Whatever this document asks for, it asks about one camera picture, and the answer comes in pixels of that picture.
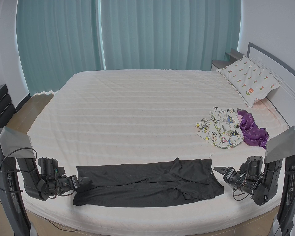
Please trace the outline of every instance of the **cartoon print shirt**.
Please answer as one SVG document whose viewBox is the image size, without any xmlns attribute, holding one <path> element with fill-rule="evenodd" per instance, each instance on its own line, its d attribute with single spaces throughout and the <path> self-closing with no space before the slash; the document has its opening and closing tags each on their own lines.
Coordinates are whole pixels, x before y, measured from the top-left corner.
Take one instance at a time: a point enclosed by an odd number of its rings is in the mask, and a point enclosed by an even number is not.
<svg viewBox="0 0 295 236">
<path fill-rule="evenodd" d="M 220 148 L 233 148 L 244 139 L 239 128 L 239 119 L 233 108 L 220 109 L 213 107 L 210 111 L 210 118 L 202 119 L 196 123 L 201 129 L 198 135 L 208 143 Z"/>
</svg>

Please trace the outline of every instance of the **wall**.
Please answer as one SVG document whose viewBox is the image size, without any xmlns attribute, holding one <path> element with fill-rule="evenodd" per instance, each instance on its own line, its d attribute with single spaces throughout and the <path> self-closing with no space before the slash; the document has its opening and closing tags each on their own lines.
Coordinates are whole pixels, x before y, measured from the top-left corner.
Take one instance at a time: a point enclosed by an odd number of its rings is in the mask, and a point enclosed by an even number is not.
<svg viewBox="0 0 295 236">
<path fill-rule="evenodd" d="M 294 0 L 242 0 L 238 51 L 251 42 L 295 69 L 294 12 Z"/>
<path fill-rule="evenodd" d="M 17 48 L 16 12 L 17 0 L 0 0 L 0 84 L 7 85 L 15 107 L 29 93 Z"/>
</svg>

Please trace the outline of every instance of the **mattress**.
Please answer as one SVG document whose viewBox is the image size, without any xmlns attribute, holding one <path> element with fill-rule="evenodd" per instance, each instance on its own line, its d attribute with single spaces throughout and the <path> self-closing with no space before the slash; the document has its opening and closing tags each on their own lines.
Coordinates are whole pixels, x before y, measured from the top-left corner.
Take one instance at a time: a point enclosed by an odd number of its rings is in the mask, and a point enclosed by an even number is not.
<svg viewBox="0 0 295 236">
<path fill-rule="evenodd" d="M 39 157 L 55 158 L 66 174 L 79 165 L 112 165 L 206 159 L 212 167 L 236 170 L 262 147 L 244 142 L 232 149 L 211 146 L 195 123 L 213 106 L 251 112 L 274 137 L 288 128 L 267 99 L 246 106 L 217 72 L 175 70 L 89 71 L 75 74 L 37 117 L 28 135 Z M 263 206 L 250 197 L 235 201 L 232 189 L 215 172 L 225 194 L 172 207 L 118 208 L 74 206 L 73 195 L 40 201 L 23 193 L 27 210 L 85 232 L 103 235 L 192 235 L 224 229 L 280 204 L 278 192 Z"/>
</svg>

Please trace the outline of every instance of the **pillow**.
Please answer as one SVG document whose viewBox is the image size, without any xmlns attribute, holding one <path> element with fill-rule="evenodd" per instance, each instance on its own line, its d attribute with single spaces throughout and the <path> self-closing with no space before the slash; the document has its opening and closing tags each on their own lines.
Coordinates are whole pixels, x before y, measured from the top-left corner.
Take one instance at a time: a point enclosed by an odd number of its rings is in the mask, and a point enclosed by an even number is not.
<svg viewBox="0 0 295 236">
<path fill-rule="evenodd" d="M 271 90 L 280 86 L 271 72 L 260 68 L 246 56 L 216 71 L 221 73 L 238 91 L 249 107 L 252 107 L 256 101 L 265 98 Z"/>
</svg>

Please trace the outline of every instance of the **teal curtain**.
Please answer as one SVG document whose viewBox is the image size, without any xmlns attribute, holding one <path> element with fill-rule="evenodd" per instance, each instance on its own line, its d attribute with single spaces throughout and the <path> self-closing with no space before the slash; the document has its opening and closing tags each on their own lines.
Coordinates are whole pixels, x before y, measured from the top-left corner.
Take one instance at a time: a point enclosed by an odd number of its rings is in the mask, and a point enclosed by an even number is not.
<svg viewBox="0 0 295 236">
<path fill-rule="evenodd" d="M 102 69 L 95 0 L 19 0 L 17 44 L 31 95 Z"/>
<path fill-rule="evenodd" d="M 210 70 L 237 49 L 241 1 L 101 0 L 105 67 Z"/>
</svg>

